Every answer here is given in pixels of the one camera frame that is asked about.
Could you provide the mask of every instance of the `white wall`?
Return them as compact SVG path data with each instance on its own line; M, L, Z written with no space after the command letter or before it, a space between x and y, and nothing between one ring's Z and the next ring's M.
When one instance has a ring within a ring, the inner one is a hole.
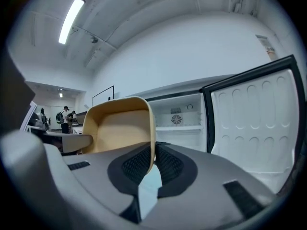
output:
M38 91L35 90L35 97L33 101L37 105L49 105L49 106L71 106L75 107L75 99L73 98L60 98L60 96L56 97L54 94L50 94L46 91Z
M258 67L271 60L255 35L268 37L278 54L286 54L274 32L249 15L186 15L155 25L125 43L95 72L85 101L111 85L124 97Z
M293 54L299 67L307 99L307 55L304 44L290 17L276 0L260 0L258 19L271 28L284 52L279 57Z
M82 113L88 110L88 108L86 108L86 106L84 106L85 104L85 92L82 92L80 94L77 95L76 97L76 102L75 102L75 111L76 113Z
M86 91L93 71L84 62L65 57L67 45L58 42L61 21L33 16L22 14L7 40L8 51L25 80Z

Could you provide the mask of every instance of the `fluorescent light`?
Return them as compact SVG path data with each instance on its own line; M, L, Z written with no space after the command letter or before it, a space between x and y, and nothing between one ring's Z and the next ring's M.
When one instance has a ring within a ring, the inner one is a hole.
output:
M66 15L65 21L63 23L63 26L62 26L61 34L59 35L59 43L61 44L66 43L66 39L68 37L68 33L71 29L72 23L75 20L78 12L80 11L83 5L84 5L83 0L73 1L71 8L69 9Z

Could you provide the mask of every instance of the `person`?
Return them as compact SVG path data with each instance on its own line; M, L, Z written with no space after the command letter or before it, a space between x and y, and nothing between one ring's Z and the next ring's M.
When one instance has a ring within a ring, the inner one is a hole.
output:
M62 128L62 133L63 134L68 134L69 133L69 128L68 128L68 112L69 109L67 106L64 106L64 109L61 111L62 115L63 115L63 123L61 124L61 128Z
M43 108L40 110L40 113L37 113L37 116L38 116L39 119L43 122L44 128L45 128L46 130L48 130L48 129L49 129L49 126L48 126L47 118L46 118L46 116L45 116L45 112L44 112L44 109L43 109Z
M48 130L51 130L51 123L50 123L50 121L51 121L51 117L49 119L47 118Z
M44 124L43 121L41 120L41 118L36 114L36 113L32 113L30 120L28 122L29 126L34 126L34 127L39 127L39 128L44 128Z
M68 117L69 134L72 133L72 116L73 116L72 113L69 113L69 114L67 115L67 117Z
M75 111L72 112L72 118L73 118L73 119L77 119L77 115L76 115L76 112L75 112Z

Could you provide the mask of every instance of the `black mesh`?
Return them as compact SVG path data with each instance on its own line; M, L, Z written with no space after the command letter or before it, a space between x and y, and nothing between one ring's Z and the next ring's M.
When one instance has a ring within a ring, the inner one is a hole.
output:
M156 165L161 174L162 185L177 178L183 170L183 162L165 149L156 146Z
M150 166L150 147L125 161L121 168L130 180L139 185Z

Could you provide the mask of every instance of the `backpack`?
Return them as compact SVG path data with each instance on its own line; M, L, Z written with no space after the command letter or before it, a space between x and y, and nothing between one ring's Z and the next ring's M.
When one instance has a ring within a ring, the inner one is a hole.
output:
M56 120L58 124L63 124L64 123L64 118L63 118L63 111L58 113L56 116Z

